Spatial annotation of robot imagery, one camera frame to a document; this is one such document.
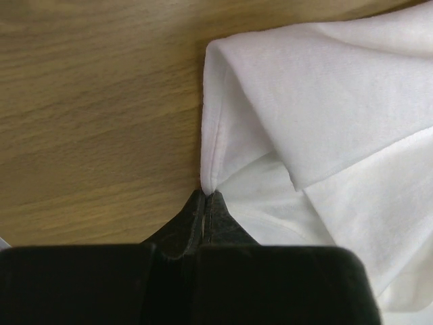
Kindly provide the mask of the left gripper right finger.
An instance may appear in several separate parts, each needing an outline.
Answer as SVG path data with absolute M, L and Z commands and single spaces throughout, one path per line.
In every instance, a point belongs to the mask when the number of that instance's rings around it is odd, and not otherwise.
M 261 246 L 209 196 L 196 264 L 197 324 L 380 324 L 366 271 L 337 246 Z

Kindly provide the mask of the white t shirt red print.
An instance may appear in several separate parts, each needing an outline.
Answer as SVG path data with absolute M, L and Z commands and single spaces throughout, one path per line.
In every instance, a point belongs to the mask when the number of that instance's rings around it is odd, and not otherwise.
M 385 324 L 432 323 L 432 3 L 211 42 L 201 185 L 261 244 L 362 260 Z

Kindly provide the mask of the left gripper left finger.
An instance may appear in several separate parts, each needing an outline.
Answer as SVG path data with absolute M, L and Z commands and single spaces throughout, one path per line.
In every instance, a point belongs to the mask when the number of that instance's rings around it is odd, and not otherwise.
M 1 253 L 2 324 L 187 324 L 187 264 L 205 206 L 194 191 L 141 243 L 19 246 Z

